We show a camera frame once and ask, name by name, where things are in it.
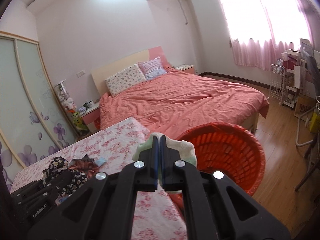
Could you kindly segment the brown plaid scrunchie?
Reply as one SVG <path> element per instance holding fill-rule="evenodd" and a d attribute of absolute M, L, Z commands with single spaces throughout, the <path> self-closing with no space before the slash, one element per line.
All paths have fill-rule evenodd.
<path fill-rule="evenodd" d="M 97 164 L 91 161 L 76 160 L 69 166 L 70 169 L 84 173 L 91 179 L 99 170 Z"/>

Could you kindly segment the blue tissue pack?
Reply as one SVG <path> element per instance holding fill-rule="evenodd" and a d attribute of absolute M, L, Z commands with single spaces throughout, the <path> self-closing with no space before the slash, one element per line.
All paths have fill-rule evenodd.
<path fill-rule="evenodd" d="M 97 165 L 97 167 L 101 167 L 104 165 L 104 163 L 106 163 L 106 159 L 100 157 L 99 159 L 95 160 L 94 163 Z"/>

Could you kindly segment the green white towel cloth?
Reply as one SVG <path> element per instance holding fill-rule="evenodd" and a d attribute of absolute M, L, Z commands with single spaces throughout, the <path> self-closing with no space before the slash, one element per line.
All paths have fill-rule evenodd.
<path fill-rule="evenodd" d="M 152 148 L 153 137 L 156 137 L 158 140 L 160 140 L 162 136 L 165 136 L 168 148 L 177 150 L 180 154 L 180 158 L 183 161 L 189 162 L 192 165 L 197 166 L 195 147 L 191 142 L 187 142 L 185 140 L 182 140 L 182 141 L 174 140 L 162 133 L 157 133 L 157 132 L 151 133 L 149 138 L 144 143 L 141 143 L 137 146 L 136 152 L 132 156 L 132 160 L 137 161 L 142 151 Z"/>

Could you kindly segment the black floral scrunchie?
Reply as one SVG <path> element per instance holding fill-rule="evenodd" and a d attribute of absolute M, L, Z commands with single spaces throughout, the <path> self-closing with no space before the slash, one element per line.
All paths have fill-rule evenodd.
<path fill-rule="evenodd" d="M 53 179 L 57 178 L 66 171 L 71 172 L 70 182 L 59 191 L 59 196 L 66 197 L 71 195 L 77 189 L 82 187 L 88 181 L 87 174 L 77 168 L 69 166 L 69 163 L 63 157 L 54 157 L 49 167 L 42 171 L 43 185 L 47 186 Z"/>

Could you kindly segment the red plastic laundry basket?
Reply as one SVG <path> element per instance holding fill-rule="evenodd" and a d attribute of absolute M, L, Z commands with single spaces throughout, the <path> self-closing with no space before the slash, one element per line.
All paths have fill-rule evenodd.
<path fill-rule="evenodd" d="M 198 170 L 221 171 L 250 196 L 257 191 L 265 172 L 265 152 L 247 129 L 211 122 L 185 131 L 176 140 L 193 144 Z"/>

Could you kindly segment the sliding wardrobe floral glass doors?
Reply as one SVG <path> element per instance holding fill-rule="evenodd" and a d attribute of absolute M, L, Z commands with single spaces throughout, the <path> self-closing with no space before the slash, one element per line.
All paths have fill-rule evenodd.
<path fill-rule="evenodd" d="M 25 168 L 76 142 L 48 79 L 38 42 L 1 35 L 1 162 L 10 191 Z"/>

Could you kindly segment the red bag under nightstand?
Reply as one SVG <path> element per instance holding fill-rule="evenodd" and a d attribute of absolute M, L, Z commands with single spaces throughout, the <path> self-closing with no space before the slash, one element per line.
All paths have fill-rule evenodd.
<path fill-rule="evenodd" d="M 97 130 L 100 130 L 100 118 L 94 120 L 94 125 Z"/>

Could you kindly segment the green frog plush toy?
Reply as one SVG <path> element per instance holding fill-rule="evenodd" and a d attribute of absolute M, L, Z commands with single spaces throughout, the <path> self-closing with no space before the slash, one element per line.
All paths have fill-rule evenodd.
<path fill-rule="evenodd" d="M 87 135 L 89 133 L 89 130 L 84 123 L 82 117 L 80 116 L 79 112 L 74 112 L 73 113 L 73 124 L 76 127 L 76 130 L 79 132 L 81 136 Z"/>

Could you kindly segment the left pink nightstand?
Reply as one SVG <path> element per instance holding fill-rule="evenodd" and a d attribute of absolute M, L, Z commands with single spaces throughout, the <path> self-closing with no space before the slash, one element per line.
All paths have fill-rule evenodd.
<path fill-rule="evenodd" d="M 94 125 L 94 120 L 100 117 L 100 106 L 98 102 L 82 113 L 81 117 L 92 134 L 100 131 L 97 130 Z"/>

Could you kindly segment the pink nightstand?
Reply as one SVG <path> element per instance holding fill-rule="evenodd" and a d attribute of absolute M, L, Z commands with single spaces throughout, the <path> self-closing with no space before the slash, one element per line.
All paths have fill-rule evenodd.
<path fill-rule="evenodd" d="M 94 125 L 94 120 L 100 117 L 100 106 L 98 102 L 82 113 L 81 117 L 92 134 L 100 131 L 97 130 Z"/>
<path fill-rule="evenodd" d="M 194 65 L 192 65 L 192 64 L 182 64 L 182 65 L 176 66 L 174 68 L 176 70 L 180 70 L 185 73 L 195 74 Z"/>

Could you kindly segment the white mug on nightstand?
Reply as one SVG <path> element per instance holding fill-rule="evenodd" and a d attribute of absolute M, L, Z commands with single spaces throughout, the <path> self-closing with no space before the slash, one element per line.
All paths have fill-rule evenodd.
<path fill-rule="evenodd" d="M 91 108 L 91 107 L 93 106 L 93 101 L 91 100 L 91 101 L 86 102 L 86 103 L 84 104 L 84 106 L 85 106 L 86 108 Z"/>

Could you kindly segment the clear tube of plush toys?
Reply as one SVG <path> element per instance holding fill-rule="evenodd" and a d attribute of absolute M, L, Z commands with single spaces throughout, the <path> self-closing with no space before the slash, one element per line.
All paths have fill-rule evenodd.
<path fill-rule="evenodd" d="M 74 100 L 71 98 L 70 94 L 68 93 L 65 87 L 64 81 L 61 81 L 58 84 L 56 84 L 54 86 L 54 90 L 67 116 L 71 120 L 73 120 L 73 114 L 76 112 L 76 105 L 74 103 Z"/>

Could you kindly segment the bed with salmon duvet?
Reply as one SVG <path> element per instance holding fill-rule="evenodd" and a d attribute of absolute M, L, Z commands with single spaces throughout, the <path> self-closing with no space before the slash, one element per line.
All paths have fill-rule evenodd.
<path fill-rule="evenodd" d="M 100 99 L 100 128 L 133 117 L 150 132 L 172 139 L 211 122 L 241 125 L 254 114 L 267 116 L 269 102 L 260 91 L 169 68 L 167 73 Z"/>

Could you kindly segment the beige pink headboard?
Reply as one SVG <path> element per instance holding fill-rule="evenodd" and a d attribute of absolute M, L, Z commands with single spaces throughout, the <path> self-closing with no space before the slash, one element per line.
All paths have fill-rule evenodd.
<path fill-rule="evenodd" d="M 117 72 L 122 71 L 135 63 L 153 60 L 158 56 L 161 58 L 162 64 L 164 66 L 169 64 L 162 47 L 159 46 L 134 53 L 115 62 L 112 62 L 111 64 L 107 64 L 103 67 L 92 70 L 91 75 L 100 97 L 102 97 L 105 93 L 109 93 L 109 90 L 105 83 L 105 80 L 108 77 L 111 77 Z"/>

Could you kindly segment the cardboard box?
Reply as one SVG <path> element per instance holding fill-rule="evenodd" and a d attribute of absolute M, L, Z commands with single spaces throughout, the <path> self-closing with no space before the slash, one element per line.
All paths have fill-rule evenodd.
<path fill-rule="evenodd" d="M 299 95 L 294 111 L 295 117 L 300 117 L 303 113 L 307 112 L 308 110 L 312 109 L 316 104 L 316 100 L 305 95 Z"/>

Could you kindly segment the yellow bag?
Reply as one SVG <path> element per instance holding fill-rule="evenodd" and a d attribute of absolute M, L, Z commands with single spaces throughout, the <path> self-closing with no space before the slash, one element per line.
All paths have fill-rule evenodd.
<path fill-rule="evenodd" d="M 310 120 L 309 131 L 310 133 L 317 133 L 319 131 L 320 115 L 318 112 L 313 112 Z"/>

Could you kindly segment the floral white pillow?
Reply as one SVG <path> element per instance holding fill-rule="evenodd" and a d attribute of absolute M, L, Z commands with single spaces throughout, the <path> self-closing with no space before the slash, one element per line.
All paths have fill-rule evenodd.
<path fill-rule="evenodd" d="M 117 72 L 105 80 L 111 96 L 116 96 L 121 92 L 146 81 L 146 77 L 138 64 L 134 64 Z"/>

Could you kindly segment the right pink nightstand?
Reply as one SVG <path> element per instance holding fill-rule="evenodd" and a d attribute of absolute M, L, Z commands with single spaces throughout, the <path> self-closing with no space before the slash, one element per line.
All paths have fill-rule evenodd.
<path fill-rule="evenodd" d="M 182 65 L 176 66 L 174 68 L 176 70 L 180 70 L 185 73 L 195 74 L 194 65 L 192 65 L 192 64 L 182 64 Z"/>

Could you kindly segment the striped pink pillow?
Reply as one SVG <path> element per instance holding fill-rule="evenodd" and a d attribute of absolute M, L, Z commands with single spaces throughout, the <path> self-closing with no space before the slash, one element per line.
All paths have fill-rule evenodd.
<path fill-rule="evenodd" d="M 147 81 L 167 73 L 159 56 L 150 61 L 139 62 L 138 65 Z"/>

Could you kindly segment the cluttered white shelf cart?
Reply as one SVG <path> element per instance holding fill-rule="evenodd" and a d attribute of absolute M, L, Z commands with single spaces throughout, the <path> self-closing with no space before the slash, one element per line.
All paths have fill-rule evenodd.
<path fill-rule="evenodd" d="M 283 76 L 282 104 L 292 109 L 298 102 L 298 97 L 303 94 L 306 78 L 306 61 L 301 58 L 297 50 L 287 49 L 281 54 L 279 73 Z"/>

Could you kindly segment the pink window curtain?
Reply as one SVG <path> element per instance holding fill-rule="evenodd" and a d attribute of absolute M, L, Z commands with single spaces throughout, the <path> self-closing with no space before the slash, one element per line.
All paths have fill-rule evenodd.
<path fill-rule="evenodd" d="M 219 0 L 234 63 L 268 70 L 301 39 L 313 41 L 301 0 Z"/>

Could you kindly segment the wall power socket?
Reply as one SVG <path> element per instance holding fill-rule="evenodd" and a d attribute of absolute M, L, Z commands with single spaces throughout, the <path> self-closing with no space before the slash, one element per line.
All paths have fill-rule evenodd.
<path fill-rule="evenodd" d="M 77 77 L 81 77 L 81 76 L 83 76 L 83 75 L 85 75 L 85 71 L 84 71 L 84 70 L 78 72 L 76 76 L 77 76 Z"/>

